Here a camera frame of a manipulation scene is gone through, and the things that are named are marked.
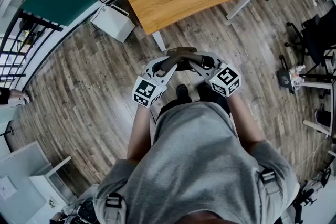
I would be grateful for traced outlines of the black cardboard box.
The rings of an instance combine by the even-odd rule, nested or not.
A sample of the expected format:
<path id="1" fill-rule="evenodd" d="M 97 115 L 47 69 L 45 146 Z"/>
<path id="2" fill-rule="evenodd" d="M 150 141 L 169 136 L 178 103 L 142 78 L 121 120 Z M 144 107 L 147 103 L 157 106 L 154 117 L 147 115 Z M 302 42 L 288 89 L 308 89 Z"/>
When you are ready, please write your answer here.
<path id="1" fill-rule="evenodd" d="M 277 71 L 277 78 L 281 87 L 290 91 L 294 90 L 290 70 L 280 69 Z"/>

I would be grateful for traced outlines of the person's left forearm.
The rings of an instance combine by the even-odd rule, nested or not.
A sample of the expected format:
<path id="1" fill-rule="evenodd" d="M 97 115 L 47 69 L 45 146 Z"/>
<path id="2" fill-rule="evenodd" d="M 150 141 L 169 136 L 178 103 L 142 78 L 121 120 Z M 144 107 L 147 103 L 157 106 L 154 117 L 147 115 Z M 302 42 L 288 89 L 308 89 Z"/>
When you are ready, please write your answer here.
<path id="1" fill-rule="evenodd" d="M 127 159 L 135 164 L 138 164 L 151 148 L 150 119 L 150 109 L 139 105 L 127 150 Z"/>

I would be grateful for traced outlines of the white computer case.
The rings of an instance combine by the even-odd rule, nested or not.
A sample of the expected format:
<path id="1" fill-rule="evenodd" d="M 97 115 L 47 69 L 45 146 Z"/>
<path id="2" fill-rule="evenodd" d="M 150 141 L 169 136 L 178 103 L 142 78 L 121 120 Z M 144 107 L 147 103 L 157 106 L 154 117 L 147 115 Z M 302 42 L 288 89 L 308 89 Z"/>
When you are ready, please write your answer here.
<path id="1" fill-rule="evenodd" d="M 103 4 L 90 21 L 119 42 L 125 42 L 135 28 L 129 13 L 114 4 Z"/>

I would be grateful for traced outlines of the person in grey shirt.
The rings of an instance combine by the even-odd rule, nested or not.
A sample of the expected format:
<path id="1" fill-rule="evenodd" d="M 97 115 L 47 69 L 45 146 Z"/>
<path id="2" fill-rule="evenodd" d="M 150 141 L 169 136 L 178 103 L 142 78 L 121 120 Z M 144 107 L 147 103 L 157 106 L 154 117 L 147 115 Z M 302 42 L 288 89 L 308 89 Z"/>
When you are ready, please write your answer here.
<path id="1" fill-rule="evenodd" d="M 296 185 L 292 167 L 269 141 L 248 153 L 218 104 L 193 102 L 159 117 L 154 143 L 138 164 L 116 161 L 94 208 L 100 224 L 177 224 L 203 212 L 235 224 L 274 224 Z"/>

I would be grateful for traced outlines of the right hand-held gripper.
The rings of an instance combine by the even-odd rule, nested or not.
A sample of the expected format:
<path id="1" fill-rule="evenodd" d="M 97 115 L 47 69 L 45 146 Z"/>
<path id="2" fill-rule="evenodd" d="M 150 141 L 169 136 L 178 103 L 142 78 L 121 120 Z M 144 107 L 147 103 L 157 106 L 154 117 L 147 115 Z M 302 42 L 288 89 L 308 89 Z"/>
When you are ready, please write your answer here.
<path id="1" fill-rule="evenodd" d="M 231 63 L 225 63 L 213 52 L 199 51 L 195 53 L 202 57 L 204 66 L 189 60 L 190 67 L 202 76 L 211 89 L 224 97 L 231 96 L 241 86 L 241 75 Z"/>

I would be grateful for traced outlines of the white glass cabinet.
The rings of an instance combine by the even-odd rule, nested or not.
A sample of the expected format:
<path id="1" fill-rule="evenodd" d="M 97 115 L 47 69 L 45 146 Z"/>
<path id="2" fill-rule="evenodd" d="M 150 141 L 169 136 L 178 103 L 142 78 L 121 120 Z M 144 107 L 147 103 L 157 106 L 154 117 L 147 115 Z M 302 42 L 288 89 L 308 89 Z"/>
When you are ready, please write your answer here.
<path id="1" fill-rule="evenodd" d="M 60 178 L 70 160 L 52 165 L 38 142 L 0 158 L 0 216 L 7 224 L 49 224 L 76 199 Z"/>

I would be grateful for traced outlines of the person's right forearm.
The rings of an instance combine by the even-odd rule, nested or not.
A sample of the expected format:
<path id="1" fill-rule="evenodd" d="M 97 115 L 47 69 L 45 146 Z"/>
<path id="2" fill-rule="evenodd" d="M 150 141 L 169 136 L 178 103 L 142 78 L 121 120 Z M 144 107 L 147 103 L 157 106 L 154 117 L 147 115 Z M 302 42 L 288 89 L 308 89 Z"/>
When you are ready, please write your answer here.
<path id="1" fill-rule="evenodd" d="M 238 93 L 233 93 L 227 97 L 226 100 L 241 145 L 251 154 L 254 147 L 265 140 L 265 136 L 262 134 L 259 126 Z"/>

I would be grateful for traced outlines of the black shoe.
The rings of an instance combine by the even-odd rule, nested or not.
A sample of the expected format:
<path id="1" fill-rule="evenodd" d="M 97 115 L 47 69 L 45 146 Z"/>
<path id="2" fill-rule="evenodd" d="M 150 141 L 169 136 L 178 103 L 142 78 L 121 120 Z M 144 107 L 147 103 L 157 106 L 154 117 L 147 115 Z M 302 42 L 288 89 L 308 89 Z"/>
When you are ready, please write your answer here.
<path id="1" fill-rule="evenodd" d="M 192 102 L 192 99 L 189 96 L 189 91 L 186 85 L 180 84 L 176 88 L 176 96 L 177 100 L 180 103 L 190 103 Z"/>

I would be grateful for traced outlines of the clear bottle pack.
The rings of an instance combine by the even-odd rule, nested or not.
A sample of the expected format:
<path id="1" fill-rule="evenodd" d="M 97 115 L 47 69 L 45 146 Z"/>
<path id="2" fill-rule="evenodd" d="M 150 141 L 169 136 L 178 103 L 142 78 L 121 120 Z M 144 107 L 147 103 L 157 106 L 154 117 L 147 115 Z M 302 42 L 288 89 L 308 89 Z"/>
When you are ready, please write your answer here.
<path id="1" fill-rule="evenodd" d="M 305 65 L 299 65 L 292 67 L 289 70 L 291 86 L 294 90 L 298 90 L 301 87 L 301 84 L 304 82 L 304 78 L 300 76 L 302 70 L 306 68 Z"/>

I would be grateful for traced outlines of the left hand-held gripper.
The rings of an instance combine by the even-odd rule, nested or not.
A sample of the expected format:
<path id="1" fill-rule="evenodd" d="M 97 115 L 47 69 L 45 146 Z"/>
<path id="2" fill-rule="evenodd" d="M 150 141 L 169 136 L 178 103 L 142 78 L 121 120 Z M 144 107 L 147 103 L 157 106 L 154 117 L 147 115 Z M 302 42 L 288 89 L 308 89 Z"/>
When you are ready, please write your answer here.
<path id="1" fill-rule="evenodd" d="M 161 69 L 161 64 L 169 56 L 151 60 L 145 70 L 138 76 L 132 90 L 132 100 L 138 105 L 149 108 L 166 91 L 166 84 L 177 69 L 177 64 L 168 71 Z"/>

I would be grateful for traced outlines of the brown object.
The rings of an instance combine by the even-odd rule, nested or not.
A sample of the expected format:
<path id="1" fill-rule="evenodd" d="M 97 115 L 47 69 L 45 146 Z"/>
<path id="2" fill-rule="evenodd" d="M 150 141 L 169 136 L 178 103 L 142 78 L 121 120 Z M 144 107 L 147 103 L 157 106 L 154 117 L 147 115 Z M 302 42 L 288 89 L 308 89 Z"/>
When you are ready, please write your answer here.
<path id="1" fill-rule="evenodd" d="M 176 71 L 192 70 L 189 61 L 202 63 L 202 56 L 197 55 L 197 49 L 194 47 L 178 47 L 170 49 L 167 52 L 168 58 L 160 63 L 162 71 L 169 71 L 174 65 L 177 65 Z"/>

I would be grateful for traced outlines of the black shorts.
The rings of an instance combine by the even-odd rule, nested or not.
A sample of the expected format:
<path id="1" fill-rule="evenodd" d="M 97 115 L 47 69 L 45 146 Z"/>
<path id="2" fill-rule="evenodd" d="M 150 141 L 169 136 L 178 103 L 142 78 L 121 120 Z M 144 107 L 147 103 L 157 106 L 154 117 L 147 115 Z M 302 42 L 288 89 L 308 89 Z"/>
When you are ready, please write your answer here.
<path id="1" fill-rule="evenodd" d="M 227 104 L 227 101 L 226 101 L 225 97 L 220 95 L 218 92 L 213 91 L 212 88 L 206 82 L 200 83 L 196 88 L 197 88 L 197 92 L 198 92 L 198 95 L 200 97 L 201 102 L 217 103 L 222 109 L 224 109 L 224 111 L 228 115 L 230 115 L 230 109 L 229 109 L 229 106 Z M 182 104 L 186 104 L 186 103 L 180 103 L 177 99 L 169 102 L 167 105 L 165 105 L 160 110 L 160 113 L 159 113 L 158 117 L 160 117 L 167 110 L 169 110 L 169 109 L 171 109 L 175 106 L 182 105 Z"/>

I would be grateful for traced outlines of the black metal railing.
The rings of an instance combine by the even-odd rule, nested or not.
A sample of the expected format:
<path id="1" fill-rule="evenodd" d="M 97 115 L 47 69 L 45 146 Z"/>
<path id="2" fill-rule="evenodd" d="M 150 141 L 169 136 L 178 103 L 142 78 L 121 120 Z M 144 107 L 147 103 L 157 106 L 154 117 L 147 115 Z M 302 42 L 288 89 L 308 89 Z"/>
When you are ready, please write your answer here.
<path id="1" fill-rule="evenodd" d="M 61 31 L 61 24 L 19 9 L 0 35 L 0 87 L 16 87 L 42 45 Z"/>

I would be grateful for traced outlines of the white desk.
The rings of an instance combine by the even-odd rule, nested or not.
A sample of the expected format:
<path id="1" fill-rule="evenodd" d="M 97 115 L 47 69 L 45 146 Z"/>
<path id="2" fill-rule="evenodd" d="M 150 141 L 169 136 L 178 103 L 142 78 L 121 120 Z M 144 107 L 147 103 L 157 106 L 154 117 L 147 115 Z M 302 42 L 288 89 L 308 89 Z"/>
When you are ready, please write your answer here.
<path id="1" fill-rule="evenodd" d="M 308 120 L 303 120 L 303 124 L 315 129 L 316 131 L 323 133 L 327 136 L 332 137 L 333 143 L 336 143 L 336 75 L 312 75 L 312 74 L 305 74 L 300 75 L 303 78 L 316 78 L 316 79 L 324 79 L 324 80 L 331 80 L 331 83 L 325 82 L 312 82 L 312 81 L 305 81 L 301 83 L 302 87 L 310 87 L 310 88 L 317 88 L 317 89 L 326 89 L 330 90 L 330 98 L 331 98 L 331 121 L 330 127 L 324 128 L 318 124 L 315 124 Z"/>

